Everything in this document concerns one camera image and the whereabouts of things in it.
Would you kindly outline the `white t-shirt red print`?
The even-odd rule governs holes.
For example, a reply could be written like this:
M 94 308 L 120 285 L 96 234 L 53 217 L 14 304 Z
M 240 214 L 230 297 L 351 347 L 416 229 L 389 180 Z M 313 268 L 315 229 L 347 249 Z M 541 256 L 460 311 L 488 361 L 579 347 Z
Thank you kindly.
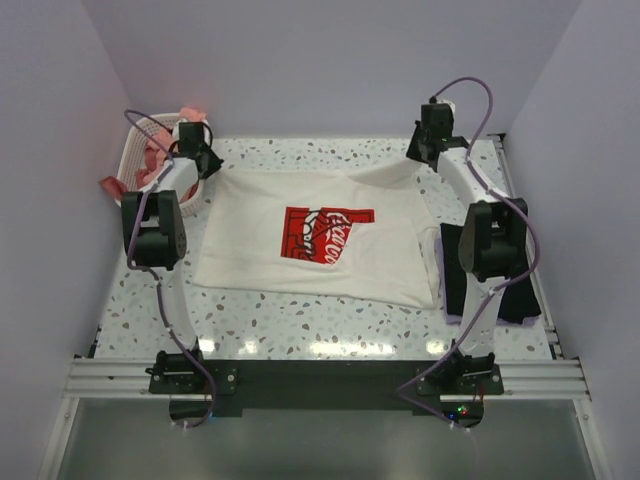
M 439 226 L 417 163 L 345 170 L 225 169 L 194 281 L 201 287 L 441 306 Z

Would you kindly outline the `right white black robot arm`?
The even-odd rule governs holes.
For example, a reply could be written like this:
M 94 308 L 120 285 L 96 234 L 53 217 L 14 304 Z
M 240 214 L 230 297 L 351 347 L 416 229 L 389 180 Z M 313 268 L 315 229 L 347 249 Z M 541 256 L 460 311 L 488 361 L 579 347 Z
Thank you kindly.
M 447 354 L 421 375 L 466 393 L 491 374 L 504 291 L 525 276 L 527 205 L 507 198 L 475 166 L 472 147 L 453 130 L 454 105 L 431 97 L 421 106 L 407 157 L 431 167 L 467 208 L 458 243 L 458 261 L 466 274 L 461 333 Z

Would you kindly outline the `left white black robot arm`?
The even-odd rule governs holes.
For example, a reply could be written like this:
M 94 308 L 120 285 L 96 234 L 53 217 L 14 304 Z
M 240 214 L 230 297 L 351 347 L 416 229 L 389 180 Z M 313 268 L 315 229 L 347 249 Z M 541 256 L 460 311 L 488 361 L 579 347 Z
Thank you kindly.
M 177 349 L 158 354 L 149 371 L 153 384 L 196 392 L 213 389 L 215 382 L 203 364 L 186 304 L 182 265 L 188 241 L 180 200 L 223 161 L 212 150 L 207 122 L 182 121 L 174 130 L 169 146 L 148 137 L 164 154 L 162 166 L 141 189 L 123 194 L 120 207 L 127 266 L 153 278 L 160 321 Z

